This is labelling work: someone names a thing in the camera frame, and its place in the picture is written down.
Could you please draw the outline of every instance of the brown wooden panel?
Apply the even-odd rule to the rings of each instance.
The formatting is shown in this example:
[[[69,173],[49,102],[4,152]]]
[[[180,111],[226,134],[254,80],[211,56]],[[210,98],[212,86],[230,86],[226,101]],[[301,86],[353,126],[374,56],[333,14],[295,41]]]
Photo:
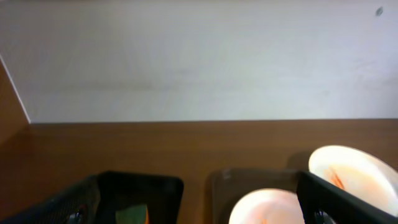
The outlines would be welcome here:
[[[0,144],[27,125],[25,113],[0,62]]]
[[[0,219],[90,174],[121,170],[181,177],[178,223],[210,224],[214,170],[305,169],[329,144],[398,168],[398,120],[33,124],[0,148]]]

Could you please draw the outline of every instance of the white plate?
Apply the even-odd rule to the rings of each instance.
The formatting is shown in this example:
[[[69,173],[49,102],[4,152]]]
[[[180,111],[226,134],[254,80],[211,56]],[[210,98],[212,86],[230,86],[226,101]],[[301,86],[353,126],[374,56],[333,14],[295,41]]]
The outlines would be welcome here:
[[[304,224],[296,194],[280,189],[261,189],[237,202],[229,224]]]
[[[365,202],[398,214],[398,174],[378,158],[351,147],[325,146],[312,153],[308,166],[332,184],[340,185],[338,179],[345,191]]]

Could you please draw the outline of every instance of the wooden table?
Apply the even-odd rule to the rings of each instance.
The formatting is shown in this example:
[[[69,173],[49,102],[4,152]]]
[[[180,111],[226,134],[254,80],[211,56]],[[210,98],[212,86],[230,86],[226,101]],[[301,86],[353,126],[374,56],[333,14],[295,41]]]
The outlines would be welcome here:
[[[0,219],[105,170],[176,175],[178,223],[211,223],[208,176],[225,167],[307,167],[324,145],[398,168],[398,120],[34,124],[0,148]]]

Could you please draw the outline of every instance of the green object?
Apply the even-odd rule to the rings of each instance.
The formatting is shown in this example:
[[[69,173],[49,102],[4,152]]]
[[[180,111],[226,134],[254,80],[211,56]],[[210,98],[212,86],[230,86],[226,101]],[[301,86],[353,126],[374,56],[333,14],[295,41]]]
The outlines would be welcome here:
[[[147,223],[147,205],[135,205],[116,212],[117,224]]]

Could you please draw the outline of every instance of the wall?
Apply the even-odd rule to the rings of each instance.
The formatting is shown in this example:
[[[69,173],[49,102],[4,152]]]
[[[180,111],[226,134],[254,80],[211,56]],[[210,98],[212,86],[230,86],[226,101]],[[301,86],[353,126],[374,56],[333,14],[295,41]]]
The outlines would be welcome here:
[[[395,0],[6,1],[0,54],[33,123],[398,118],[397,21]]]
[[[0,58],[0,145],[27,125],[25,112]]]

